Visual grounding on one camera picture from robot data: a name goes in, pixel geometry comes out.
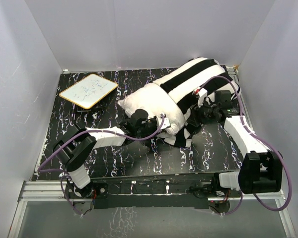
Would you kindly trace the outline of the white pillow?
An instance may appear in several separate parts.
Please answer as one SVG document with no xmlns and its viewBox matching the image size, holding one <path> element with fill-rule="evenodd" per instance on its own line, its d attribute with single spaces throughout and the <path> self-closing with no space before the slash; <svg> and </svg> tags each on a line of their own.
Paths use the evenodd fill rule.
<svg viewBox="0 0 298 238">
<path fill-rule="evenodd" d="M 165 114 L 169 118 L 170 127 L 166 129 L 166 132 L 158 135 L 160 138 L 175 135 L 185 125 L 185 117 L 180 108 L 162 88 L 154 83 L 148 83 L 123 100 L 118 101 L 118 105 L 129 117 L 137 109 L 147 111 L 149 118 Z"/>
</svg>

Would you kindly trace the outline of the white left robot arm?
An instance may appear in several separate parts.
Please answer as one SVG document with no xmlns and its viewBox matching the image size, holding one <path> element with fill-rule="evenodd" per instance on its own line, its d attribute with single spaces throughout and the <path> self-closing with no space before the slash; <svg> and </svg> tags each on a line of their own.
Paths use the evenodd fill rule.
<svg viewBox="0 0 298 238">
<path fill-rule="evenodd" d="M 170 120 L 165 114 L 150 118 L 147 111 L 137 109 L 130 118 L 112 128 L 93 129 L 75 125 L 54 145 L 53 151 L 74 183 L 76 193 L 87 198 L 92 194 L 93 186 L 84 163 L 92 150 L 147 140 L 170 127 Z"/>
</svg>

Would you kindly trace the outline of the black white striped pillowcase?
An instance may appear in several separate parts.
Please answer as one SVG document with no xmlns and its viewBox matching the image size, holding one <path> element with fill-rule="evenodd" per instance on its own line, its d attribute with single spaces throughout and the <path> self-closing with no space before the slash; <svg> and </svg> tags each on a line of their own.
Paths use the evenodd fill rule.
<svg viewBox="0 0 298 238">
<path fill-rule="evenodd" d="M 160 135 L 175 147 L 190 147 L 196 129 L 192 120 L 211 110 L 217 91 L 229 91 L 230 101 L 241 94 L 240 85 L 215 59 L 198 57 L 175 71 L 153 81 L 164 90 L 181 110 L 185 122 L 169 135 Z"/>
</svg>

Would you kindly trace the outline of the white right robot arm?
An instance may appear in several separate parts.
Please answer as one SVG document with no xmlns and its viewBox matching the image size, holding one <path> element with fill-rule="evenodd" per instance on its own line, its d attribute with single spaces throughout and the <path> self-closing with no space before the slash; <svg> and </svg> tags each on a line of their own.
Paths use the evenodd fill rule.
<svg viewBox="0 0 298 238">
<path fill-rule="evenodd" d="M 219 122 L 232 137 L 244 157 L 239 171 L 216 173 L 212 179 L 212 193 L 224 196 L 229 189 L 245 194 L 278 192 L 282 183 L 282 164 L 277 154 L 255 139 L 240 110 L 233 107 L 229 90 L 215 92 L 212 101 L 205 89 L 197 89 L 197 105 L 191 113 L 195 122 Z"/>
</svg>

